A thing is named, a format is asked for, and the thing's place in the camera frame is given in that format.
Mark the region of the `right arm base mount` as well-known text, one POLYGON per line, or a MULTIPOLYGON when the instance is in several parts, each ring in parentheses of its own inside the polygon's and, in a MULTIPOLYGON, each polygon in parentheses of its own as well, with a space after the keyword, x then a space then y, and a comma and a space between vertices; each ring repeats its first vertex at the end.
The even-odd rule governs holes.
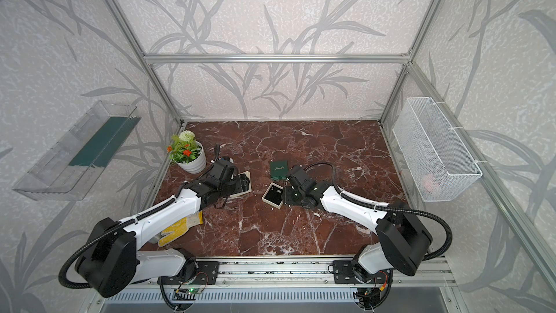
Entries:
POLYGON ((379 271, 371 274, 360 265, 353 265, 350 260, 335 260, 332 262, 332 274, 336 284, 369 284, 383 285, 389 281, 388 273, 379 271))

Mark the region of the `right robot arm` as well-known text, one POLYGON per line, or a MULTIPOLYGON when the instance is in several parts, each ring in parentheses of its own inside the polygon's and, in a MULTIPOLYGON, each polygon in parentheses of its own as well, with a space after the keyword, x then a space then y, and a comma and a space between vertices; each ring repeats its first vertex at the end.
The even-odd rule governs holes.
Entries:
POLYGON ((341 189, 335 181, 315 181, 308 174, 310 168, 295 165, 289 170, 286 180, 290 186, 282 199, 290 206, 341 215, 378 237, 378 243, 364 246, 351 261, 357 281, 368 283, 374 275, 391 269, 414 276, 422 262, 442 256, 451 247, 453 231, 441 217, 414 210, 401 199, 391 204, 378 202, 341 189), (444 229, 444 243, 434 252, 429 251, 433 237, 421 218, 444 229))

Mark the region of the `cream box base black insert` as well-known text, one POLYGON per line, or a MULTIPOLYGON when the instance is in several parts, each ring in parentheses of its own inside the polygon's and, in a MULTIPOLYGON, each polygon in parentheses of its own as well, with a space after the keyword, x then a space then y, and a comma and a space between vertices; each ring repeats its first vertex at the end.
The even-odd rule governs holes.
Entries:
POLYGON ((284 188, 276 183, 270 183, 268 189, 261 198, 262 201, 273 208, 278 210, 282 208, 284 201, 282 195, 284 194, 284 188))

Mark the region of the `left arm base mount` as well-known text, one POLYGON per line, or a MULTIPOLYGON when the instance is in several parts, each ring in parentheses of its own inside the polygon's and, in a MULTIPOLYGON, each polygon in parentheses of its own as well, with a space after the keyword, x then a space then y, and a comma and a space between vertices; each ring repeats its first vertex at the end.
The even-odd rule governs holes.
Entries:
POLYGON ((220 263, 217 261, 188 262, 175 276, 163 276, 158 283, 163 285, 193 284, 215 285, 220 263))

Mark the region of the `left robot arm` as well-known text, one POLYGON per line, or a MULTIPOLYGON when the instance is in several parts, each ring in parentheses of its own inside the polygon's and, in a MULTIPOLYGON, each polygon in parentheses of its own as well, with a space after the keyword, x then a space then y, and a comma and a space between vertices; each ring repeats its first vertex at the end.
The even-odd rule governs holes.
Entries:
POLYGON ((62 265, 59 284, 69 289, 93 288, 104 298, 130 284, 153 278, 195 278, 195 256, 185 250, 143 251, 143 246, 178 221, 216 204, 220 199, 249 192, 250 173, 238 171, 225 156, 197 179, 183 183, 168 199, 121 220, 99 221, 81 246, 62 265))

